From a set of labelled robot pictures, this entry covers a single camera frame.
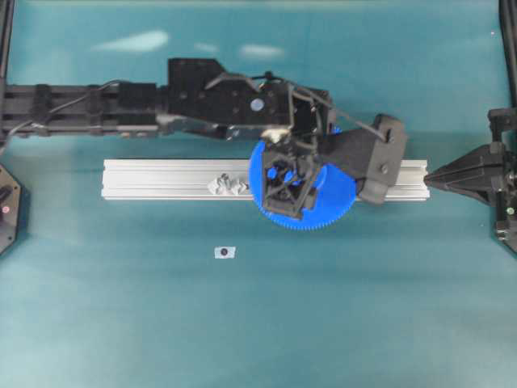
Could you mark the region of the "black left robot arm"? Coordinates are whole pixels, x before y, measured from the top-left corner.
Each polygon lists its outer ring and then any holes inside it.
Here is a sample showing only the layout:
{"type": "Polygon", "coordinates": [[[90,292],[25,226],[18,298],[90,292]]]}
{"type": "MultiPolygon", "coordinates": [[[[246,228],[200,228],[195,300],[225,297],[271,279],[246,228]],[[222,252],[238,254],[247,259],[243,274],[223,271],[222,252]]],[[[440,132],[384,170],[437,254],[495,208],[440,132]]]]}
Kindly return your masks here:
{"type": "Polygon", "coordinates": [[[168,62],[168,83],[112,80],[88,86],[1,86],[1,145],[14,137],[89,134],[159,137],[176,132],[218,140],[260,140],[261,206],[301,219],[315,207],[322,163],[317,141],[330,135],[327,91],[266,72],[232,73],[214,59],[168,62]]]}

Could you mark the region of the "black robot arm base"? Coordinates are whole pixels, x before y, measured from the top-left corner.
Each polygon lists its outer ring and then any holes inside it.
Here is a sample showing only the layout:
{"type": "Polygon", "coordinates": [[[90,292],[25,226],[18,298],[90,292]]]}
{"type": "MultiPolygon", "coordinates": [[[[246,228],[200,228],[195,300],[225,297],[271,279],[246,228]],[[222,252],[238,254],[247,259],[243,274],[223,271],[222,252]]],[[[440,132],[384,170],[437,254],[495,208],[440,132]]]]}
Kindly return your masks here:
{"type": "Polygon", "coordinates": [[[27,228],[30,192],[1,165],[1,257],[27,228]]]}

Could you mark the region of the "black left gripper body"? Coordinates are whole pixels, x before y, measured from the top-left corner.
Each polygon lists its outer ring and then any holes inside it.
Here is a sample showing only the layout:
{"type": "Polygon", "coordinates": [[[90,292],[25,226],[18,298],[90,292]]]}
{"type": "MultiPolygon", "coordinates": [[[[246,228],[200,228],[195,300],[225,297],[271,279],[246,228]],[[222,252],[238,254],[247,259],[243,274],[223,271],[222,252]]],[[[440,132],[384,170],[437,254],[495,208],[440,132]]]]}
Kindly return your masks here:
{"type": "Polygon", "coordinates": [[[310,142],[313,137],[326,136],[334,133],[337,120],[336,108],[329,91],[301,86],[293,81],[276,76],[264,76],[266,79],[260,87],[271,91],[279,87],[288,93],[288,116],[292,125],[270,127],[265,129],[260,138],[277,144],[280,141],[298,139],[310,142]]]}

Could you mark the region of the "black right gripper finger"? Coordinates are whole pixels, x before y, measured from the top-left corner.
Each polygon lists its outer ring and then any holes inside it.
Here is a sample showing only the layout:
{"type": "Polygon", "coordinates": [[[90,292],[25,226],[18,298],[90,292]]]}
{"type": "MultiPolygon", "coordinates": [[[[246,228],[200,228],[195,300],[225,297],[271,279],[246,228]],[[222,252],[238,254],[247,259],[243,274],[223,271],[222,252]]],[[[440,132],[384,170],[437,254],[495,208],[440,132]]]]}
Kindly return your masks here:
{"type": "Polygon", "coordinates": [[[502,143],[482,145],[464,156],[427,174],[425,180],[451,178],[455,174],[481,171],[485,168],[500,167],[503,164],[506,148],[502,143]]]}
{"type": "Polygon", "coordinates": [[[491,178],[447,180],[445,177],[425,177],[424,183],[428,187],[467,196],[492,207],[505,200],[505,192],[495,188],[491,178]]]}

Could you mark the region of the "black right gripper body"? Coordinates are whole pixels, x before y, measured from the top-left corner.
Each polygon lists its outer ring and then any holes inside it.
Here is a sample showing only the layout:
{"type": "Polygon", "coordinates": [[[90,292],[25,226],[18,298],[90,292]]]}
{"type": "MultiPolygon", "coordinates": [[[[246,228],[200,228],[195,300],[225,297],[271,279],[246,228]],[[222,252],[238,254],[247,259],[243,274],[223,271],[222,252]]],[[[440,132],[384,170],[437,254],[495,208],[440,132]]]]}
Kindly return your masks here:
{"type": "Polygon", "coordinates": [[[492,109],[488,113],[492,142],[490,153],[500,159],[492,178],[495,192],[495,233],[502,243],[516,242],[516,152],[503,142],[503,134],[516,130],[516,108],[492,109]]]}

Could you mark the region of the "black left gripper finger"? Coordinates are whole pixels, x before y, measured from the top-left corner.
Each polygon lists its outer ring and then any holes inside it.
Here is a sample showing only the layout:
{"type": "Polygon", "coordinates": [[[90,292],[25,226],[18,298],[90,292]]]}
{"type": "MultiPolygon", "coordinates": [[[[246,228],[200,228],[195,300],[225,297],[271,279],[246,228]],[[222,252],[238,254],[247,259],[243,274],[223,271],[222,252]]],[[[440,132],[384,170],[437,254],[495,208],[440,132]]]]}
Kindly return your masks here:
{"type": "Polygon", "coordinates": [[[314,184],[322,169],[317,141],[298,139],[265,144],[261,157],[262,207],[301,220],[317,199],[314,184]]]}

